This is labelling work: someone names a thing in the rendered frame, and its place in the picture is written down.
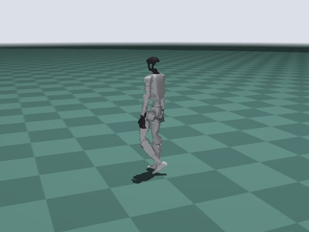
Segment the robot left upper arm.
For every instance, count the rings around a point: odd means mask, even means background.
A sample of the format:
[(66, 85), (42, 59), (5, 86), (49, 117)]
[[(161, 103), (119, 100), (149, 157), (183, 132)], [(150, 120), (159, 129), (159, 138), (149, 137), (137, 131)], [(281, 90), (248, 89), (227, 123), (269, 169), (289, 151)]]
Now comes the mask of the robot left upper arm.
[(152, 81), (153, 81), (152, 75), (146, 76), (144, 78), (145, 91), (146, 91), (145, 94), (148, 95), (148, 99), (150, 98), (150, 94), (151, 94), (151, 83), (152, 83)]

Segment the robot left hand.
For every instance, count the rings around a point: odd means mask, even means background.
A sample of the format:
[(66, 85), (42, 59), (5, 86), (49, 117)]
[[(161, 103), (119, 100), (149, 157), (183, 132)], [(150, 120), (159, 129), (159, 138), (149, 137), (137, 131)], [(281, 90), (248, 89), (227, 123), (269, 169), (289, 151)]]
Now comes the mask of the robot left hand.
[(145, 118), (146, 118), (146, 113), (144, 114), (144, 116), (141, 116), (141, 118), (138, 121), (139, 127), (142, 128), (142, 129), (146, 129)]

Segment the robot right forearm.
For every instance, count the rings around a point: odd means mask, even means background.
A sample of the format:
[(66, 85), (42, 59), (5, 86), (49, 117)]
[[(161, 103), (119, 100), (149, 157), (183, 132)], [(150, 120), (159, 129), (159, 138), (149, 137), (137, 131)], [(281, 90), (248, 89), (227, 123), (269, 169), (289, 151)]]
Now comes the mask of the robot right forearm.
[(163, 99), (160, 99), (160, 103), (161, 103), (161, 106), (162, 106), (162, 109), (164, 110), (164, 106), (165, 106), (165, 94), (164, 94), (164, 98)]

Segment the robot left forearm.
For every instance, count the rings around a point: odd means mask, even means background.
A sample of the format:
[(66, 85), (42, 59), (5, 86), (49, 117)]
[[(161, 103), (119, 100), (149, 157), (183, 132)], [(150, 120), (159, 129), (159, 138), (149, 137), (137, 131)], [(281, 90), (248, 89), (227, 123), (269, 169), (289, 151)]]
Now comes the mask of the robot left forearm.
[(141, 116), (144, 116), (145, 113), (147, 113), (148, 111), (148, 95), (147, 94), (143, 94), (143, 105), (142, 105), (142, 109), (141, 109)]

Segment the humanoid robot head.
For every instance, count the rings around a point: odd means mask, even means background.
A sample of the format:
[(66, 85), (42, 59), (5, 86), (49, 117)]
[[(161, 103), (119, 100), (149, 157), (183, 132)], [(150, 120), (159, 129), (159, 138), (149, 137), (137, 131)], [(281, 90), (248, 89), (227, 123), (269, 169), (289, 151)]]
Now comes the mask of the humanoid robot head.
[[(153, 72), (153, 74), (160, 74), (157, 69), (154, 69), (154, 65), (156, 62), (159, 62), (159, 59), (157, 57), (150, 57), (146, 60), (148, 63), (148, 69)], [(152, 68), (150, 68), (150, 64), (152, 64)]]

